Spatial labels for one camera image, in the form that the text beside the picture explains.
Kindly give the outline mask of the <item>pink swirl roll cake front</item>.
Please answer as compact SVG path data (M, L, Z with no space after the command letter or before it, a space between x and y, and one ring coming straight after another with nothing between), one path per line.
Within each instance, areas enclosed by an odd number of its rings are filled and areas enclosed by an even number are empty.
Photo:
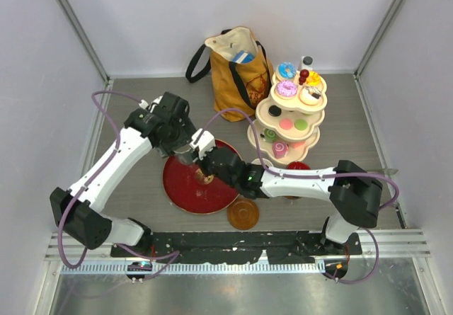
M273 156L276 159L282 159L282 158L286 157L286 155L289 151L289 146L286 142L279 140L279 141L272 143L272 151L273 151Z

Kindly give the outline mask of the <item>blue frosted donut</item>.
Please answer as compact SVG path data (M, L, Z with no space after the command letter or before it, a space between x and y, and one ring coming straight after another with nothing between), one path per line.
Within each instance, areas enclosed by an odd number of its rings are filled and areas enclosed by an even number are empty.
M293 80L296 74L297 69L291 62L282 62L277 66L277 77L280 80Z

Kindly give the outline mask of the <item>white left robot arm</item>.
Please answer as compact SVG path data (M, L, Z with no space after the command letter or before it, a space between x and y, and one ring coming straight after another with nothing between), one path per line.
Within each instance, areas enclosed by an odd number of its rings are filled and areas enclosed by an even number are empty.
M191 143L196 128L189 118L189 103L169 92L151 104L140 101L122 128L115 128L115 141L98 162L68 189L55 188L50 204L58 227L57 243L70 235L93 250L104 243L124 245L135 256L151 250L151 229L134 219L117 219L103 209L117 185L151 150L166 158Z

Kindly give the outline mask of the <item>black sandwich cookie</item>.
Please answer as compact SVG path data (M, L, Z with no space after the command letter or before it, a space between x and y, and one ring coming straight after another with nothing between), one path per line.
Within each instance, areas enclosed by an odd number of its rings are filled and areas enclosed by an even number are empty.
M282 110L276 106L276 105L272 105L268 108L268 114L272 117L279 117L282 113Z

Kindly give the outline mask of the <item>purple sprinkled donut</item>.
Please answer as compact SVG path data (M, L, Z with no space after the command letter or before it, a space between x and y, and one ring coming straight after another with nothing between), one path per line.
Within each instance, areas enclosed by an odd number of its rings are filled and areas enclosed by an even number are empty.
M298 85L289 80L280 81L276 84L275 92L282 99L292 99L297 95Z

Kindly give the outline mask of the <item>pink swirl roll cake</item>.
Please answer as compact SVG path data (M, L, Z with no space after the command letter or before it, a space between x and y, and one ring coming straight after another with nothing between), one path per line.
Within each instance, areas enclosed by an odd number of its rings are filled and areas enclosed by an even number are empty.
M305 141L289 143L289 147L292 149L304 148L304 146L305 146Z
M282 158L286 157L286 155L289 151L289 146L286 142L279 140L279 141L272 143L272 151L273 151L273 156L276 159L282 159Z

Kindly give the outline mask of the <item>pink sandwich cookie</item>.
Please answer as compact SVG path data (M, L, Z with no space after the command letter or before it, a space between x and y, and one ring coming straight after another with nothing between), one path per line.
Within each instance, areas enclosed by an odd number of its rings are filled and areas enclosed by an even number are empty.
M282 130L290 130L293 128L293 125L293 122L288 118L284 118L279 121L279 126Z

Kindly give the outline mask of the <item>light green ceramic mug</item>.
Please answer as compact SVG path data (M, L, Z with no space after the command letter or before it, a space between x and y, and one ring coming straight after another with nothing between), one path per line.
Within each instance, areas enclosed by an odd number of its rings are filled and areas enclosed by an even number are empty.
M255 165L261 165L262 163L264 163L267 167L273 167L273 163L268 159L260 160L259 158L256 158L252 160L251 163Z

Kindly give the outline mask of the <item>green macaron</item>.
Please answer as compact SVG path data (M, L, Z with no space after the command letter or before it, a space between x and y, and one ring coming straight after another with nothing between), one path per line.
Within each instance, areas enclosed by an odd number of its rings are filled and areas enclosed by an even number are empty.
M298 119L294 121L294 127L299 131L304 131L308 127L308 122L305 119Z

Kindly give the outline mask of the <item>chocolate white frosted donut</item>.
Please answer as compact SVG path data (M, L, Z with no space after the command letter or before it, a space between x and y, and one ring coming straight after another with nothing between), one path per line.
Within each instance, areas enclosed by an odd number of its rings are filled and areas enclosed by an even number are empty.
M322 93L315 86L304 86L299 93L300 101L310 106L318 105L321 98Z

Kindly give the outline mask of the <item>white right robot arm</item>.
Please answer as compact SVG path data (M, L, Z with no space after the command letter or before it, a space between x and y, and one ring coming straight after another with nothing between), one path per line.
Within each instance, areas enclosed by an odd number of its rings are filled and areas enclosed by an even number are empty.
M318 170L290 170L247 163L226 147L214 147L196 161L202 172L213 175L246 198L307 197L331 203L320 236L321 248L337 253L359 228L377 225L382 197L379 176L351 161Z

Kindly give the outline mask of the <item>yellow frosted donut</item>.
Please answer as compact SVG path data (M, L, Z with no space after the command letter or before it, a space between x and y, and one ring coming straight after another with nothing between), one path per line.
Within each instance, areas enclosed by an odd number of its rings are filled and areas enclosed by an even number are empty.
M315 72L310 71L309 76L306 78L306 84L308 86L318 86L321 84L321 76Z

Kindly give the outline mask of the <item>green swirl roll cake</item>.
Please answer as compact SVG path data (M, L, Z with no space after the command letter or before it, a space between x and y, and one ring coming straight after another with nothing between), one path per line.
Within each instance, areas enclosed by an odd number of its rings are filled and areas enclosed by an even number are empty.
M270 144L280 139L274 130L270 130L268 128L265 128L260 135L265 142Z

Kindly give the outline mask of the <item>grey-green ceramic mug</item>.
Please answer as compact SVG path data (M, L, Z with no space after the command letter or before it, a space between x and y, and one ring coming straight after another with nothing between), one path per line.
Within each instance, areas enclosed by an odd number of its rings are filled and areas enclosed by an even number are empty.
M175 156L180 163L189 166L193 163L193 148L189 144L186 144L175 150Z

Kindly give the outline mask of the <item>red ceramic mug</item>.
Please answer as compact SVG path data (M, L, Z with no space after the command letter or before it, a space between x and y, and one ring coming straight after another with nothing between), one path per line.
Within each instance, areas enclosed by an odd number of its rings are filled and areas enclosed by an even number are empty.
M288 170L310 170L311 168L309 165L307 165L303 162L293 161L286 166L286 169L288 169Z

